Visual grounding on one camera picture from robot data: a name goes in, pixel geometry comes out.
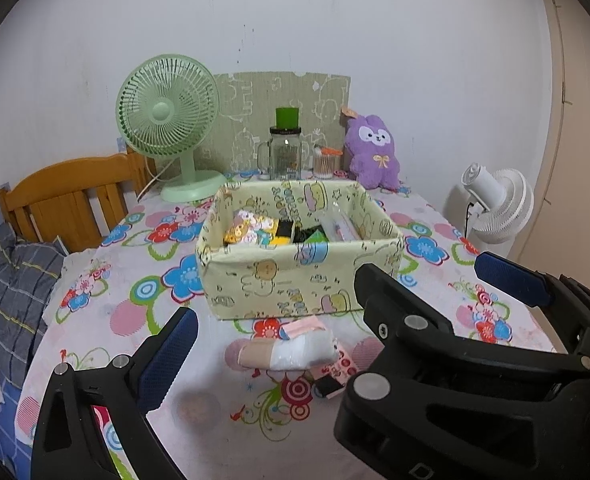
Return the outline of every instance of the floral bedsheet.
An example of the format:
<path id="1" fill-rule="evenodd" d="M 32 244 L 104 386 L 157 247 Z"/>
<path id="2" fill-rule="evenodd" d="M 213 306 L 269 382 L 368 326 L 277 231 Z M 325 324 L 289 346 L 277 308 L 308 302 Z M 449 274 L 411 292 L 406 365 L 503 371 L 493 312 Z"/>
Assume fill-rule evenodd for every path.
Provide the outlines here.
<path id="1" fill-rule="evenodd" d="M 399 282 L 448 317 L 457 335 L 554 351 L 524 304 L 477 279 L 476 249 L 420 195 L 407 186 L 371 194 L 405 235 Z M 284 471 L 288 478 L 379 478 L 332 436 L 339 397 L 320 398 L 304 372 L 237 364 L 246 340 L 286 338 L 282 326 L 290 320 L 219 321 L 210 314 L 194 254 L 210 204 L 169 204 L 152 194 L 102 242 L 91 267 L 71 284 L 28 372 L 15 420 L 18 439 L 32 443 L 58 363 L 79 370 L 132 354 L 184 304 L 197 313 L 199 335 L 148 420 L 189 480 L 276 478 Z M 356 369 L 367 368 L 381 350 L 361 312 L 321 318 Z M 136 478 L 108 413 L 96 414 L 118 471 Z"/>

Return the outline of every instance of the wooden bed frame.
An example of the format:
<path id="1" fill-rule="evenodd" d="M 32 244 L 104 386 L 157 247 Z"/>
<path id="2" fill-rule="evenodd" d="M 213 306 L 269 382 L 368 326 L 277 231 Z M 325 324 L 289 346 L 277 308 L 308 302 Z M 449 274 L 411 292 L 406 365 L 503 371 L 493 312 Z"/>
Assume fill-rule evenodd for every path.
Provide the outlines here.
<path id="1" fill-rule="evenodd" d="M 148 160 L 148 167 L 156 172 L 153 160 Z M 96 191 L 106 225 L 113 229 L 126 216 L 120 184 L 131 182 L 139 194 L 149 181 L 146 159 L 131 150 L 76 158 L 33 173 L 13 190 L 0 189 L 0 208 L 15 232 L 29 242 L 40 241 L 38 232 L 45 242 L 59 235 L 70 251 L 83 251 L 102 242 L 88 190 Z"/>

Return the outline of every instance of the wooden door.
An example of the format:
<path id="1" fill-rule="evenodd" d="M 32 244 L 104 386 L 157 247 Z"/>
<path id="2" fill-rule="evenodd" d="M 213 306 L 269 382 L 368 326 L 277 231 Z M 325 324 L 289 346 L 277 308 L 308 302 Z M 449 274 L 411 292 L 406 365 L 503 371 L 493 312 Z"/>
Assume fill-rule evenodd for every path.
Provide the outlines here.
<path id="1" fill-rule="evenodd" d="M 510 257 L 590 287 L 590 17 L 577 0 L 553 3 L 557 23 L 551 21 L 551 30 L 554 35 L 556 27 L 561 38 L 563 63 L 558 144 L 541 209 Z"/>

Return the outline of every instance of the yellow bow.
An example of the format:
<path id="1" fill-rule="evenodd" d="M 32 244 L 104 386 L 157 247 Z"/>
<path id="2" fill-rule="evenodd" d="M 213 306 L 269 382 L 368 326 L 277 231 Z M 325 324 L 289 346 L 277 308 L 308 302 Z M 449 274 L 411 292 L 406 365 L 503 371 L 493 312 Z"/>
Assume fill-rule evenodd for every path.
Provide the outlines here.
<path id="1" fill-rule="evenodd" d="M 379 163 L 380 168 L 388 168 L 388 161 L 390 157 L 388 155 L 373 155 L 373 160 Z"/>

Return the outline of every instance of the white floor fan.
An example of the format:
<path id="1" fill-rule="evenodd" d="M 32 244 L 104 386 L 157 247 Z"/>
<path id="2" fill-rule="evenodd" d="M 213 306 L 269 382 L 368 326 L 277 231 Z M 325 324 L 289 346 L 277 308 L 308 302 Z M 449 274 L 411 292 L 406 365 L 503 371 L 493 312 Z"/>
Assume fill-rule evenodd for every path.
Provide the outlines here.
<path id="1" fill-rule="evenodd" d="M 517 170 L 489 173 L 485 166 L 471 164 L 461 183 L 475 204 L 470 230 L 489 245 L 514 238 L 533 213 L 534 196 L 530 184 Z"/>

